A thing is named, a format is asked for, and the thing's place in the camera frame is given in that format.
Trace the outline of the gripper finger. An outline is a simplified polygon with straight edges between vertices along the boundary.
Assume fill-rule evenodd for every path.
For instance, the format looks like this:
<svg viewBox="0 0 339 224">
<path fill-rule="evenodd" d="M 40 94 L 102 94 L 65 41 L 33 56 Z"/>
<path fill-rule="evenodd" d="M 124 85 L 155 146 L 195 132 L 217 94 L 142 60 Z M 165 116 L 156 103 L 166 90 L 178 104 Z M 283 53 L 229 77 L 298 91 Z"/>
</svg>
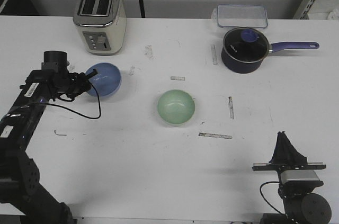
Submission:
<svg viewBox="0 0 339 224">
<path fill-rule="evenodd" d="M 89 74 L 80 73 L 79 74 L 79 78 L 82 79 L 82 80 L 89 80 L 90 78 L 92 78 L 96 74 L 97 74 L 97 70 L 96 69 L 92 69 L 92 71 Z"/>
<path fill-rule="evenodd" d="M 277 134 L 275 149 L 272 155 L 271 160 L 269 161 L 270 164 L 279 164 L 283 161 L 283 145 L 282 145 L 282 134 L 283 132 L 279 131 Z"/>
<path fill-rule="evenodd" d="M 88 92 L 91 88 L 92 88 L 91 83 L 90 82 L 85 82 L 85 83 L 80 85 L 80 87 L 79 87 L 79 94 L 83 94 L 85 92 Z"/>
<path fill-rule="evenodd" d="M 285 132 L 282 132 L 283 157 L 288 165 L 306 165 L 307 157 L 299 153 L 292 145 Z"/>
</svg>

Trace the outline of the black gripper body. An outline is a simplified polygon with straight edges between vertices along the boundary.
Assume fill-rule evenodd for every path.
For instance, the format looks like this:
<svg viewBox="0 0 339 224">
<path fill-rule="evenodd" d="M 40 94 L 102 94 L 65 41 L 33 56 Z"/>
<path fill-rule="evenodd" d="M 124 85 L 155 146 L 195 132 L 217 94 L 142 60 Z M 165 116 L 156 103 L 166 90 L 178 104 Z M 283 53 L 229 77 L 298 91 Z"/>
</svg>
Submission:
<svg viewBox="0 0 339 224">
<path fill-rule="evenodd" d="M 69 101 L 86 92 L 86 75 L 84 73 L 66 73 L 62 75 L 54 71 L 50 72 L 50 94 L 51 99 L 62 100 L 66 95 Z"/>
<path fill-rule="evenodd" d="M 272 163 L 254 163 L 253 171 L 276 171 L 282 173 L 287 170 L 322 170 L 326 165 L 322 162 L 307 163 L 303 165 L 272 164 Z"/>
</svg>

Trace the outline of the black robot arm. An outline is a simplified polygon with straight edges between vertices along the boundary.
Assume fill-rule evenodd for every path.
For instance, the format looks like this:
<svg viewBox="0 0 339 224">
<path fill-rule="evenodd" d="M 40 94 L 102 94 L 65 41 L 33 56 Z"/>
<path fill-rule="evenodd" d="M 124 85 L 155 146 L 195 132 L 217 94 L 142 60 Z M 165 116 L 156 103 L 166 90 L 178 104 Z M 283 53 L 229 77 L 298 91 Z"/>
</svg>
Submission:
<svg viewBox="0 0 339 224">
<path fill-rule="evenodd" d="M 93 86 L 97 75 L 70 73 L 67 53 L 44 52 L 41 69 L 26 78 L 21 92 L 9 111 L 1 118 L 1 203 L 9 203 L 23 215 L 20 223 L 77 223 L 70 208 L 58 202 L 39 182 L 39 169 L 26 148 L 50 100 L 75 97 Z"/>
<path fill-rule="evenodd" d="M 260 223 L 329 223 L 332 210 L 327 200 L 313 193 L 324 185 L 316 170 L 325 169 L 322 162 L 310 163 L 307 157 L 299 153 L 285 132 L 277 134 L 275 149 L 268 163 L 256 163 L 253 171 L 275 171 L 277 181 L 268 181 L 260 185 L 259 192 L 263 200 L 276 213 L 264 213 Z M 264 196 L 262 188 L 268 184 L 278 185 L 278 195 L 283 201 L 284 212 L 274 207 Z"/>
</svg>

